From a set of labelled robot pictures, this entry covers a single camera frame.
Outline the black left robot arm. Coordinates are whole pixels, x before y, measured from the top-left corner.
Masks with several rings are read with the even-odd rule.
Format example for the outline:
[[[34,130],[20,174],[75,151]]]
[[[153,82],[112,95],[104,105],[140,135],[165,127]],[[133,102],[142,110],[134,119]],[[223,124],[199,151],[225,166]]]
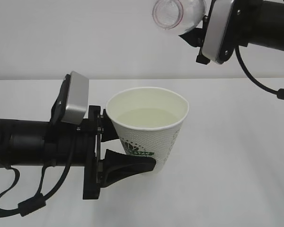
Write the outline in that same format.
[[[105,110],[91,105],[80,125],[58,122],[0,119],[0,168],[64,166],[74,147],[72,166],[84,167],[83,199],[96,200],[100,190],[127,177],[150,172],[156,160],[107,150],[101,156],[101,143],[118,136]]]

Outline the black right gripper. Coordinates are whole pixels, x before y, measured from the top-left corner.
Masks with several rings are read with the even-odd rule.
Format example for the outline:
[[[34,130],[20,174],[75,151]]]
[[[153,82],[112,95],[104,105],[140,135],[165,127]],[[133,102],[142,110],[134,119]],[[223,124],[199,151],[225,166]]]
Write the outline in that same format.
[[[252,25],[256,20],[258,11],[262,4],[262,0],[235,0],[220,53],[220,57],[224,63],[231,58],[237,45],[248,45]],[[209,9],[209,14],[203,20],[203,29],[194,28],[185,34],[179,35],[179,37],[190,46],[200,47],[199,54],[196,58],[196,62],[200,64],[209,64],[211,61],[202,54],[202,47],[208,26],[210,11],[211,7]]]

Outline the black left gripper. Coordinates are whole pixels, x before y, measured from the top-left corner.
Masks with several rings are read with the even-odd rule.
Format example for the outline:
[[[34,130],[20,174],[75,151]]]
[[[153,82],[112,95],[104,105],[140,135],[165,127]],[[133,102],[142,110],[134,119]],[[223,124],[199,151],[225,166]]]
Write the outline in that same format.
[[[151,172],[156,160],[151,157],[130,156],[107,149],[105,158],[100,160],[101,141],[118,140],[118,134],[106,109],[90,105],[88,117],[77,128],[82,137],[84,153],[83,200],[97,200],[101,188],[106,188],[127,177]]]

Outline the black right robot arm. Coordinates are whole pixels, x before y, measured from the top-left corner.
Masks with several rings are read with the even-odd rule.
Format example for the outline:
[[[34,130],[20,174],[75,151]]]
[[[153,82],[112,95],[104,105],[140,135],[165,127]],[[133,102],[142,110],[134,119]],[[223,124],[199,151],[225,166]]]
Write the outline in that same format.
[[[201,64],[223,64],[236,47],[248,44],[284,51],[284,3],[213,0],[202,27],[180,37],[200,49],[196,62]]]

